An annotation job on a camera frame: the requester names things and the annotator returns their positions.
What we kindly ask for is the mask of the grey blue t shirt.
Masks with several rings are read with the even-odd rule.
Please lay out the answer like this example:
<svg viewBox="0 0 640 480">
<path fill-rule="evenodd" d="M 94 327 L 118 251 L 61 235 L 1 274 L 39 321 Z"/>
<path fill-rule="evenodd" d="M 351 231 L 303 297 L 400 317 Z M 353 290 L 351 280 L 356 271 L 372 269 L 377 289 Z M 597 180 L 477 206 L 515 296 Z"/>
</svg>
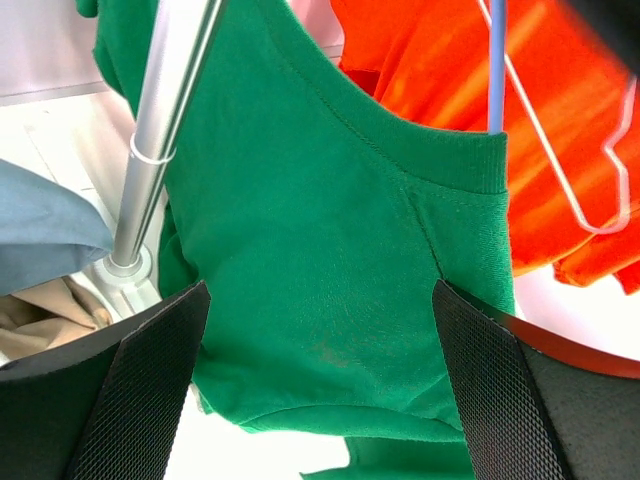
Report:
<svg viewBox="0 0 640 480">
<path fill-rule="evenodd" d="M 108 255 L 113 237 L 75 192 L 1 162 L 1 294 L 83 270 Z"/>
</svg>

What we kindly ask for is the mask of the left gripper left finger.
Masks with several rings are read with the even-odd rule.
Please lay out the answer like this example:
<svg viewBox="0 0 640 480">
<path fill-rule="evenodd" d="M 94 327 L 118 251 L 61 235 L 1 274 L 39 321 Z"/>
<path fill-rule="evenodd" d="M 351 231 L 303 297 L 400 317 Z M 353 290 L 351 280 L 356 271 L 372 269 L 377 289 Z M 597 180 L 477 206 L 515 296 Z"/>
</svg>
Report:
<svg viewBox="0 0 640 480">
<path fill-rule="evenodd" d="M 163 478 L 209 305 L 197 283 L 2 366 L 2 479 Z"/>
</svg>

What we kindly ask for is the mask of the pink wire hanger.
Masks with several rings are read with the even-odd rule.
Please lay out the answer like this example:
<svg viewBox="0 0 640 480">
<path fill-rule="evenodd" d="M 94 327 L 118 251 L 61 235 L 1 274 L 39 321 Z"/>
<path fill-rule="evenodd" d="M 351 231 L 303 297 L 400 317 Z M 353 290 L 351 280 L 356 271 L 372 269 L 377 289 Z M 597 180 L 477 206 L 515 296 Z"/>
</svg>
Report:
<svg viewBox="0 0 640 480">
<path fill-rule="evenodd" d="M 514 224 L 614 234 L 639 206 L 637 76 L 561 1 L 506 2 L 504 125 Z"/>
</svg>

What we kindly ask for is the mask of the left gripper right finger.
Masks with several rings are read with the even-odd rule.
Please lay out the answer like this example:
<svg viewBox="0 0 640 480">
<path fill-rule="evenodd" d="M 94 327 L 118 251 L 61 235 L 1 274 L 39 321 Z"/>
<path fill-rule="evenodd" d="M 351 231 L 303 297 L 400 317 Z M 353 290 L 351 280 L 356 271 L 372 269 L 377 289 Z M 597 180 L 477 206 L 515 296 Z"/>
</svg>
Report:
<svg viewBox="0 0 640 480">
<path fill-rule="evenodd" d="M 432 306 L 476 478 L 638 478 L 638 361 L 443 280 Z"/>
</svg>

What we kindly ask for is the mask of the orange t shirt right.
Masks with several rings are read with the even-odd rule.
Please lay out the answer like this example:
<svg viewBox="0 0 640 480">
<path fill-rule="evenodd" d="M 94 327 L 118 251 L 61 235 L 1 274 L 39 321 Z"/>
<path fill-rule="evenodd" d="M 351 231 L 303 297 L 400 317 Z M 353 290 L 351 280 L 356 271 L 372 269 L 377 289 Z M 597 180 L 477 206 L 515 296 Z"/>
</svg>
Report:
<svg viewBox="0 0 640 480">
<path fill-rule="evenodd" d="M 477 1 L 336 1 L 341 69 L 394 114 L 460 131 L 487 127 L 489 33 Z M 618 212 L 603 146 L 620 121 L 627 69 L 558 1 L 507 5 L 508 222 L 516 275 L 552 265 L 586 287 L 639 289 L 639 217 Z"/>
</svg>

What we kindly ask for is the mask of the white metal clothes rack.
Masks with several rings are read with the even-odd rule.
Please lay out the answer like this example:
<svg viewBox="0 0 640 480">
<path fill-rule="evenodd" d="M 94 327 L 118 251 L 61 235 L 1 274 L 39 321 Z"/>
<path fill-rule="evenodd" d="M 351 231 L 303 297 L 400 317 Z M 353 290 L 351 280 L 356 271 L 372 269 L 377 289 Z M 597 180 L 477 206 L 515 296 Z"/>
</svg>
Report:
<svg viewBox="0 0 640 480">
<path fill-rule="evenodd" d="M 203 62 L 227 3 L 160 1 L 154 21 L 112 253 L 94 264 L 96 287 L 121 319 L 157 304 L 144 240 Z"/>
</svg>

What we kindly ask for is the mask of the white plastic laundry basket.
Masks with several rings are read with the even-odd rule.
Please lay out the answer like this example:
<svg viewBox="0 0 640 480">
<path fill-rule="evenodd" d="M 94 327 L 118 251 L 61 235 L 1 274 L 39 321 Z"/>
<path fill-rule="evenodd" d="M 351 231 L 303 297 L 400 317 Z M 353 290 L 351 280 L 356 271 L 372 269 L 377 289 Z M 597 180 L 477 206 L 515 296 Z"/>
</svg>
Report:
<svg viewBox="0 0 640 480">
<path fill-rule="evenodd" d="M 14 350 L 11 349 L 5 349 L 2 348 L 0 350 L 0 366 L 4 367 L 5 365 L 8 365 L 9 363 L 18 360 L 21 358 L 20 352 L 16 352 Z"/>
</svg>

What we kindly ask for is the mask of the beige cloth in basket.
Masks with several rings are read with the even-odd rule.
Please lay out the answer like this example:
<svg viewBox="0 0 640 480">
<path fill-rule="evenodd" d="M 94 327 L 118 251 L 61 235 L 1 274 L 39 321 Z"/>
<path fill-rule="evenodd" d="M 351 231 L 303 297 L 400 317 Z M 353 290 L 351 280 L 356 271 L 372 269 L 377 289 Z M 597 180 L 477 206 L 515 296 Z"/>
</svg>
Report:
<svg viewBox="0 0 640 480">
<path fill-rule="evenodd" d="M 1 298 L 1 349 L 20 352 L 24 358 L 112 323 L 108 308 L 66 276 Z"/>
</svg>

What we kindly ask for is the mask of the green t shirt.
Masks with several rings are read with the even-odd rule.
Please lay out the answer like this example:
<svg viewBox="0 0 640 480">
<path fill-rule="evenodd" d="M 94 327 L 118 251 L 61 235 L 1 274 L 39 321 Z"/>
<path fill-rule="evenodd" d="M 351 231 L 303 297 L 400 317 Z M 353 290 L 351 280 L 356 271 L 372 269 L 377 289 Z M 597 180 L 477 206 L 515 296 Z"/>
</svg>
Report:
<svg viewBox="0 0 640 480">
<path fill-rule="evenodd" d="M 325 479 L 472 477 L 431 298 L 514 308 L 504 135 L 404 121 L 285 2 L 232 1 L 165 186 L 160 291 L 211 295 L 207 412 L 343 438 Z"/>
</svg>

